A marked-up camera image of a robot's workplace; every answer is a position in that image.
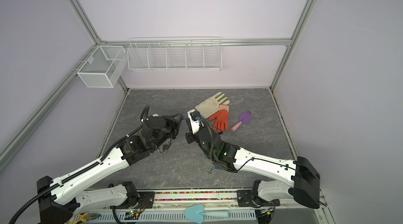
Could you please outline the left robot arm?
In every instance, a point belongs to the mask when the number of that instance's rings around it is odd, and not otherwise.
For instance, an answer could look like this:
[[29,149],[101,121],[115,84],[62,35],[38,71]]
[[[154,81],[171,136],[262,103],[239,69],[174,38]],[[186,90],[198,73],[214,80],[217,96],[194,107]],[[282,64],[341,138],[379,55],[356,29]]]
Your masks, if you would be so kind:
[[136,208],[141,200],[132,182],[117,185],[105,192],[87,189],[109,175],[123,170],[150,156],[163,146],[168,149],[179,134],[182,115],[149,115],[149,105],[141,113],[141,125],[117,140],[100,158],[57,178],[45,176],[37,182],[37,195],[24,204],[11,218],[14,224],[22,213],[38,202],[42,224],[65,224],[85,208]]

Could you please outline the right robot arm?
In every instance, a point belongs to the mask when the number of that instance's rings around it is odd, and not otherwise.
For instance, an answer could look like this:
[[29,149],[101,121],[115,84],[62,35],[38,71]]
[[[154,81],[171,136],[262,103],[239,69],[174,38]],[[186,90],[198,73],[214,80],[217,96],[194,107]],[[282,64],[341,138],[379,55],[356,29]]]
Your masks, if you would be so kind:
[[273,180],[254,183],[252,198],[257,204],[270,201],[270,196],[285,196],[304,207],[320,208],[321,176],[308,159],[301,156],[296,160],[278,159],[259,155],[222,141],[206,122],[186,122],[189,128],[187,142],[196,143],[216,167],[230,173],[248,171]]

